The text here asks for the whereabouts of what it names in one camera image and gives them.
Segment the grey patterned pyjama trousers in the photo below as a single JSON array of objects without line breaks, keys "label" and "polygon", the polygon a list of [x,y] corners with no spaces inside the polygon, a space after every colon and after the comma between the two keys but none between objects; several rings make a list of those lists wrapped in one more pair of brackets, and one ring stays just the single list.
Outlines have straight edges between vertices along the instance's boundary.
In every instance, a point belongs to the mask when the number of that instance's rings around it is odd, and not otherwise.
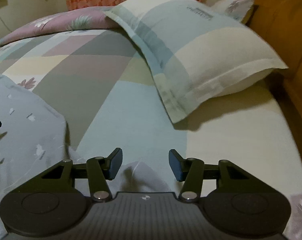
[{"label": "grey patterned pyjama trousers", "polygon": [[[55,80],[28,91],[0,74],[0,201],[63,159],[84,163],[117,147],[123,163],[112,193],[178,190],[168,151],[184,153],[187,133],[172,125],[154,86]],[[0,239],[6,234],[0,219]]]}]

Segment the checked patchwork bed sheet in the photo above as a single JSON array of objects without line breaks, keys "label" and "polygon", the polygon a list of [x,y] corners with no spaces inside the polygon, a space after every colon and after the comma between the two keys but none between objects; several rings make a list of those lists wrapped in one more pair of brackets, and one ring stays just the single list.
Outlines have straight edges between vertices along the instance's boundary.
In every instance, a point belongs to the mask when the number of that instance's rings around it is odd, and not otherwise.
[{"label": "checked patchwork bed sheet", "polygon": [[[123,150],[118,191],[179,192],[168,152],[228,159],[290,201],[288,239],[302,239],[302,161],[285,94],[264,81],[204,102],[173,124],[149,67],[122,30],[67,31],[0,48],[0,201],[62,159]],[[6,237],[0,219],[0,239]]]}]

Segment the checked pastel pillow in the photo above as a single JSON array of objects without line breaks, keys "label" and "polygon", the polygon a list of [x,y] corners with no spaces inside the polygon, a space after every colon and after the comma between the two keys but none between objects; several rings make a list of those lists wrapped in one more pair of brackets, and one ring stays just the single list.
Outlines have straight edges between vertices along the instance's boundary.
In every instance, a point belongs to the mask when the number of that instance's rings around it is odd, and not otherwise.
[{"label": "checked pastel pillow", "polygon": [[126,0],[106,15],[142,52],[172,123],[287,68],[250,28],[196,0]]}]

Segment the purple floral rolled quilt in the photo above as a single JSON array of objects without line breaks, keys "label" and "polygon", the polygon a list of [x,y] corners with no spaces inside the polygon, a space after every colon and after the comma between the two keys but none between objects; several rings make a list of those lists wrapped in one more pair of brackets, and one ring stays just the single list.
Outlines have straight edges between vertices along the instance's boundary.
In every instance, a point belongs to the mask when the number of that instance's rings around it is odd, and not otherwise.
[{"label": "purple floral rolled quilt", "polygon": [[118,29],[119,25],[106,16],[112,7],[87,7],[49,15],[25,24],[0,39],[0,47],[29,37],[64,31]]}]

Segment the small floral back pillow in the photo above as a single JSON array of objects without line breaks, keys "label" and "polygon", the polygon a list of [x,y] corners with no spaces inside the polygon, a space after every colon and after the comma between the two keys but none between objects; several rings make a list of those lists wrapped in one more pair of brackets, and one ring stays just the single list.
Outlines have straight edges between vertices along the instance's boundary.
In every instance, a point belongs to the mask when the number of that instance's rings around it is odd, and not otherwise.
[{"label": "small floral back pillow", "polygon": [[246,24],[254,13],[254,3],[255,0],[220,0],[211,9]]}]

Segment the wooden headboard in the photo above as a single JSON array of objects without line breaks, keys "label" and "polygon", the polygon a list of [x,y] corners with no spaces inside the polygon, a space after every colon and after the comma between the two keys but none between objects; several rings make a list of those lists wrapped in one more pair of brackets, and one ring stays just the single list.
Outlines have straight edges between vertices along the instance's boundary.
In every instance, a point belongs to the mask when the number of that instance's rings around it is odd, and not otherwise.
[{"label": "wooden headboard", "polygon": [[302,118],[302,0],[255,0],[255,6],[248,26],[288,66],[283,87]]}]

